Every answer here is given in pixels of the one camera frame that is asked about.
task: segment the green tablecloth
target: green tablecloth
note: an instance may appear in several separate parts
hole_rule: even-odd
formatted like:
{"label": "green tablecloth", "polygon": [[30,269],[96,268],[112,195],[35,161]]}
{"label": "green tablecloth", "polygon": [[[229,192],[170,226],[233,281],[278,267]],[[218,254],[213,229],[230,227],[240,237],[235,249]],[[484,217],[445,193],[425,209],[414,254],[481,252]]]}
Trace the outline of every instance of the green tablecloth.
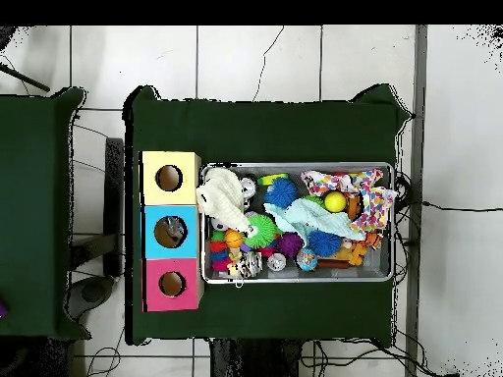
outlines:
{"label": "green tablecloth", "polygon": [[193,151],[205,162],[395,163],[409,114],[387,84],[354,102],[161,101],[139,87],[125,104],[127,341],[186,337],[321,339],[391,343],[392,280],[383,283],[206,285],[198,310],[141,311],[138,152]]}
{"label": "green tablecloth", "polygon": [[84,91],[0,96],[0,336],[87,338],[64,309],[70,265],[69,149]]}

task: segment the round hole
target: round hole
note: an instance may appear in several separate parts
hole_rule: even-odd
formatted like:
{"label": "round hole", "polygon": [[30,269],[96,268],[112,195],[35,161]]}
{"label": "round hole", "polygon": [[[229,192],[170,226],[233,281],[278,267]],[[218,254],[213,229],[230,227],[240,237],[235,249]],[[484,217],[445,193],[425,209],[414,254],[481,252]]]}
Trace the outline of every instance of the round hole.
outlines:
{"label": "round hole", "polygon": [[175,297],[185,290],[185,279],[177,272],[168,272],[159,279],[159,289],[168,297]]}
{"label": "round hole", "polygon": [[155,239],[166,248],[177,248],[187,237],[187,226],[182,218],[175,215],[162,217],[153,229]]}
{"label": "round hole", "polygon": [[182,186],[182,171],[174,165],[166,165],[155,174],[155,182],[162,190],[173,192]]}

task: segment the gray plastic container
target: gray plastic container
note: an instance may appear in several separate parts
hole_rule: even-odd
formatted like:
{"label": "gray plastic container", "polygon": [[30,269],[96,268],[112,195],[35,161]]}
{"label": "gray plastic container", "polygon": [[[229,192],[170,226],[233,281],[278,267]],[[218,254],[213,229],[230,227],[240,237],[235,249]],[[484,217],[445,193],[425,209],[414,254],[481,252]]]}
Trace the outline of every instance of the gray plastic container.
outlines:
{"label": "gray plastic container", "polygon": [[[364,162],[332,162],[332,163],[209,163],[200,171],[200,180],[204,183],[206,172],[215,167],[225,167],[235,172],[239,178],[246,175],[254,175],[257,178],[272,174],[289,174],[289,178],[295,183],[299,196],[308,195],[307,187],[301,180],[300,173],[303,171],[319,171],[332,174],[334,172],[356,173],[372,168],[382,171],[384,177],[376,183],[388,189],[394,189],[395,173],[391,165],[384,162],[364,163]],[[250,211],[264,213],[263,196],[267,187],[257,187],[257,193],[251,200]],[[363,264],[359,267],[349,269],[325,269],[319,268],[313,271],[304,272],[300,270],[296,263],[288,259],[287,266],[280,272],[273,272],[267,267],[267,259],[262,261],[262,271],[252,279],[242,280],[241,278],[231,278],[228,275],[221,276],[219,272],[211,269],[209,259],[209,238],[211,224],[209,217],[201,216],[201,273],[202,278],[208,284],[277,284],[277,283],[322,283],[322,282],[383,282],[390,279],[394,274],[395,265],[395,215],[394,207],[390,209],[388,226],[384,232],[381,246],[378,250],[370,248]]]}

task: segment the green spiky ball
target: green spiky ball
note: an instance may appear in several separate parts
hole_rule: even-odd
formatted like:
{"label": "green spiky ball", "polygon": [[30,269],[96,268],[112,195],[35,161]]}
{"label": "green spiky ball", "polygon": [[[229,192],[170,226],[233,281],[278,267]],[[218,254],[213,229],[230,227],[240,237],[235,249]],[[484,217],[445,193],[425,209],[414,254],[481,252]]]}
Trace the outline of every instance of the green spiky ball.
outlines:
{"label": "green spiky ball", "polygon": [[223,242],[224,239],[225,239],[225,232],[213,230],[213,233],[211,234],[212,242]]}
{"label": "green spiky ball", "polygon": [[316,195],[306,195],[303,196],[303,199],[307,199],[308,201],[316,202],[321,208],[326,209],[325,207],[325,201],[321,199],[319,196]]}
{"label": "green spiky ball", "polygon": [[256,236],[245,238],[245,244],[251,248],[266,247],[270,245],[276,237],[278,228],[274,221],[262,214],[255,214],[248,218],[250,225],[258,228]]}

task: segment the table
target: table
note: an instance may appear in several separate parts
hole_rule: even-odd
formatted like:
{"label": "table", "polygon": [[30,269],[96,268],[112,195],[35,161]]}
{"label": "table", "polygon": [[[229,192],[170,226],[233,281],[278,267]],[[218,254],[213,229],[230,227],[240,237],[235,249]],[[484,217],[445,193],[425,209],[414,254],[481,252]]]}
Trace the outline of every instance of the table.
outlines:
{"label": "table", "polygon": [[138,152],[193,151],[205,162],[388,162],[409,113],[389,85],[348,101],[164,101],[152,87],[127,99],[126,341],[187,337],[392,341],[393,280],[382,283],[206,285],[198,310],[141,311]]}

